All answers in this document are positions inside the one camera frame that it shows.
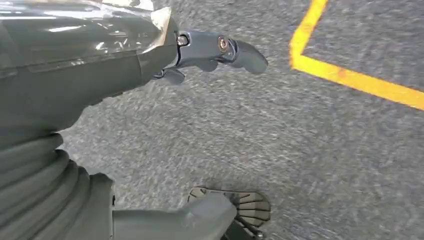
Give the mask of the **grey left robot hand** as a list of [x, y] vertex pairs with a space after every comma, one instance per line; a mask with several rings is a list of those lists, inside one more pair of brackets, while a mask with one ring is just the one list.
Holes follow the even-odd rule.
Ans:
[[0, 237], [3, 240], [262, 240], [257, 192], [193, 188], [175, 211], [115, 209], [114, 181], [60, 146], [86, 107], [218, 64], [266, 71], [251, 44], [181, 30], [172, 10], [99, 0], [0, 3]]

